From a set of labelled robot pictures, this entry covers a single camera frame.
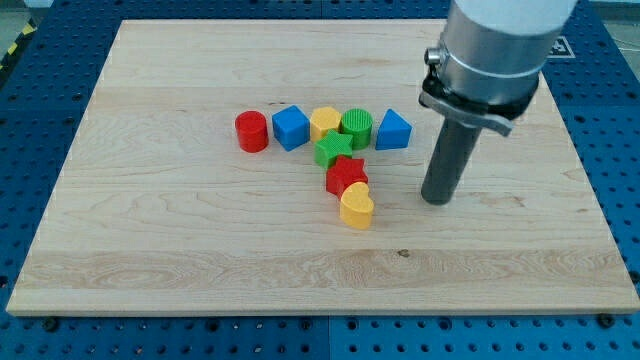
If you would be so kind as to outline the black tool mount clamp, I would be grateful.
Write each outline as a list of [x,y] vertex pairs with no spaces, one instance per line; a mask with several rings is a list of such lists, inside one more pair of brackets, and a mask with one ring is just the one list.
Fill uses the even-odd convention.
[[442,81],[429,73],[422,83],[419,103],[468,128],[486,128],[508,137],[514,128],[514,120],[520,117],[531,103],[539,81],[528,93],[506,104],[488,104],[466,99],[445,88]]

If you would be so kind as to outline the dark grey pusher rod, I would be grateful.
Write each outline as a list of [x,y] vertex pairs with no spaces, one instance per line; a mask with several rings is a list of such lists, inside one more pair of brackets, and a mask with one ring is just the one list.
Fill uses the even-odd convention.
[[427,203],[445,205],[452,199],[481,131],[444,120],[421,187]]

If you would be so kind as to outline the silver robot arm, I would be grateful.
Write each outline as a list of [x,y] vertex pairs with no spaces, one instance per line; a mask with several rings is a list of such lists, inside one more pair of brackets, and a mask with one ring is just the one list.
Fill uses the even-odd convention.
[[448,203],[480,133],[508,136],[577,0],[453,0],[439,41],[426,50],[419,102],[444,117],[421,187]]

